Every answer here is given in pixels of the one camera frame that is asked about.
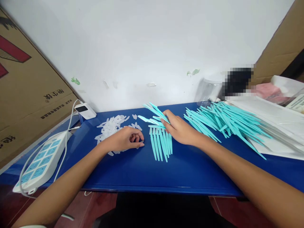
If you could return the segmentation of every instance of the person's left hand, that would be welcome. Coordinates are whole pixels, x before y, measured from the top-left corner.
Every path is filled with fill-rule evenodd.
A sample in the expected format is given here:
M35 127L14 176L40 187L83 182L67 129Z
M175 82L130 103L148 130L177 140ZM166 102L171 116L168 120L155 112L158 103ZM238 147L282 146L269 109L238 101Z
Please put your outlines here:
M143 147L145 144L139 142L139 139L142 141L144 140L143 134L139 129L124 127L120 131L103 140L102 144L107 148L107 151L122 151L131 148Z

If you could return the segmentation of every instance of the floor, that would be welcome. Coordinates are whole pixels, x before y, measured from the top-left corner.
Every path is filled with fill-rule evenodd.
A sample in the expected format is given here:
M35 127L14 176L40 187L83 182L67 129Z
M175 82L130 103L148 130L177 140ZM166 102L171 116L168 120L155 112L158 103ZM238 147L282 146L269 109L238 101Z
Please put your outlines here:
M3 228L11 227L33 202L33 199L11 190L12 186L0 186L0 227ZM41 193L42 190L38 190L34 196L37 197ZM66 210L75 220L61 217L55 228L91 228L96 218L115 208L116 198L115 193L91 193L85 196L84 192L79 192ZM238 228L275 227L248 201L211 196L209 199L215 212Z

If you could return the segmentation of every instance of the white power strip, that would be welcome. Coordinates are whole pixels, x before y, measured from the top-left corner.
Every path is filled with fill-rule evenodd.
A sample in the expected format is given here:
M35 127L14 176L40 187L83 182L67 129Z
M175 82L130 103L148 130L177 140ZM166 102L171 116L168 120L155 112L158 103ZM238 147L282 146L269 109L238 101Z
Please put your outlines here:
M52 177L65 148L65 136L67 136L67 140L69 140L71 135L70 132L65 131L56 137L50 137L49 140L45 142L44 146L22 176L21 182L24 192L33 194L38 187ZM21 193L19 181L13 188L13 192Z

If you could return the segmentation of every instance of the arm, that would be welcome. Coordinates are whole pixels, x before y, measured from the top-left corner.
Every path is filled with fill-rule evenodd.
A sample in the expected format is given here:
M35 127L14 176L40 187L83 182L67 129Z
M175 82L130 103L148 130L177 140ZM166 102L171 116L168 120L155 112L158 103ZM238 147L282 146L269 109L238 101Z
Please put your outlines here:
M182 144L204 151L233 180L250 201L277 227L304 225L304 194L199 133L170 110L167 131Z
M112 150L121 151L144 146L143 143L139 142L139 138L144 140L140 130L124 127L119 132L99 143L83 159L48 187L12 227L55 225L101 159Z

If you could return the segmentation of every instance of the white wall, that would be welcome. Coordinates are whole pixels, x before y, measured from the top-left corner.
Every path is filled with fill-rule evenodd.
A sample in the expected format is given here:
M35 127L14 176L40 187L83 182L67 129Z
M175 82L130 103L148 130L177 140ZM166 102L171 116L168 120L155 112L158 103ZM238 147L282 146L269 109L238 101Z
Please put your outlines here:
M257 61L292 3L1 0L97 112L137 108L149 101L195 101L203 76ZM186 76L196 68L200 73ZM72 77L81 84L71 83ZM149 82L157 86L147 87Z

